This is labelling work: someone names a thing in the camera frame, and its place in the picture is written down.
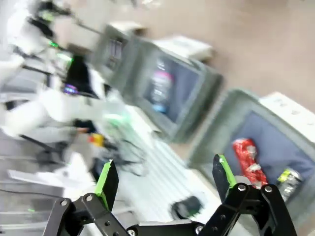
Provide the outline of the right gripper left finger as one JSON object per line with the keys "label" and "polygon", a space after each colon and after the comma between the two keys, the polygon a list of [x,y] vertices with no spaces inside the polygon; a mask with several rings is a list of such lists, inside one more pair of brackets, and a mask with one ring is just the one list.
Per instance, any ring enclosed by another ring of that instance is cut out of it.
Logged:
{"label": "right gripper left finger", "polygon": [[78,236],[87,224],[94,223],[103,236],[127,236],[128,232],[113,215],[119,185],[114,161],[104,164],[95,191],[76,201],[59,198],[51,210],[44,236]]}

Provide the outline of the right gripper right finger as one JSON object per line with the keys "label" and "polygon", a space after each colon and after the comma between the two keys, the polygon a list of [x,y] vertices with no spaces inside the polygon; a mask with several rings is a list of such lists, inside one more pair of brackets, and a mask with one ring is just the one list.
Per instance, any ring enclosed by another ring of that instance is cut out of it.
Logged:
{"label": "right gripper right finger", "polygon": [[227,236],[242,215],[249,215],[261,236],[295,236],[296,229],[285,202],[274,184],[259,189],[237,182],[225,156],[213,158],[212,175],[221,205],[203,227],[205,236]]}

